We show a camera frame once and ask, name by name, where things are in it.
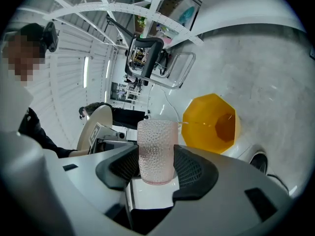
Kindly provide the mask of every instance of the yellow bin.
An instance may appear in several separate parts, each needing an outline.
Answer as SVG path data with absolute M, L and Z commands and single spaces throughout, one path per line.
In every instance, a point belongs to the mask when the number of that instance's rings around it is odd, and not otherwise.
M 195 98 L 183 114 L 186 145 L 218 154 L 230 148 L 241 132 L 233 107 L 215 93 Z

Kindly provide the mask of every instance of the concrete floor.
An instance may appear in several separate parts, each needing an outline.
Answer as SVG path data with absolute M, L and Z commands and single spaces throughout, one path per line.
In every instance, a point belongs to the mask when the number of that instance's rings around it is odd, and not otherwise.
M 289 190 L 296 189 L 296 196 L 314 166 L 315 61 L 309 57 L 310 47 L 303 32 L 288 27 L 257 24 L 214 30 L 205 34 L 202 47 L 188 41 L 175 47 L 174 53 L 194 52 L 197 58 L 181 89 L 163 90 L 180 120 L 192 99 L 220 95 L 236 109 L 242 124 L 240 138 L 224 154 L 249 160 L 263 149 L 269 171 Z M 180 72 L 177 67 L 175 80 Z M 143 89 L 146 100 L 150 88 Z M 152 88 L 148 106 L 152 118 L 177 121 L 160 86 Z

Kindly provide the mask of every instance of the white corrugated wall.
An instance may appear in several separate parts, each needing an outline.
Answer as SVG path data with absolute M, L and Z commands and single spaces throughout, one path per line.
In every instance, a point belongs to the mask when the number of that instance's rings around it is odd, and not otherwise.
M 39 23 L 40 17 L 30 12 L 18 13 L 9 24 L 14 30 L 27 23 Z M 86 120 L 79 119 L 79 107 L 104 101 L 107 88 L 105 75 L 113 46 L 101 44 L 87 34 L 55 22 L 59 33 L 58 49 L 46 53 L 45 65 L 35 72 L 26 88 L 33 95 L 31 108 L 54 143 L 63 148 L 76 148 Z M 84 57 L 89 57 L 87 87 L 83 88 Z

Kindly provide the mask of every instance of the person in black clothes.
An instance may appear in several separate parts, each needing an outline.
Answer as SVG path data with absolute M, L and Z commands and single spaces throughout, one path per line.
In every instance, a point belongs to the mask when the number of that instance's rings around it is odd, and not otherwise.
M 45 53 L 40 45 L 43 31 L 43 27 L 38 24 L 26 25 L 8 40 L 3 49 L 3 57 L 8 60 L 9 69 L 13 69 L 15 75 L 20 76 L 21 82 L 26 82 L 37 65 L 43 63 L 45 59 Z M 86 155 L 89 152 L 56 146 L 40 126 L 39 119 L 31 108 L 28 108 L 24 115 L 19 132 L 36 140 L 42 148 L 54 151 L 58 158 Z
M 113 125 L 115 126 L 137 129 L 138 122 L 145 118 L 145 112 L 143 111 L 115 108 L 105 102 L 96 102 L 79 109 L 80 119 L 85 117 L 86 114 L 91 116 L 97 108 L 103 105 L 111 108 L 113 114 Z

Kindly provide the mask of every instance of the translucent pink cup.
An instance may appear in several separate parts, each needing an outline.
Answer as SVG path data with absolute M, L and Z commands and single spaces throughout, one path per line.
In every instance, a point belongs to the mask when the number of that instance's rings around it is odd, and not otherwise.
M 162 185 L 174 176 L 174 145 L 178 124 L 170 120 L 143 120 L 138 123 L 139 168 L 143 181 Z

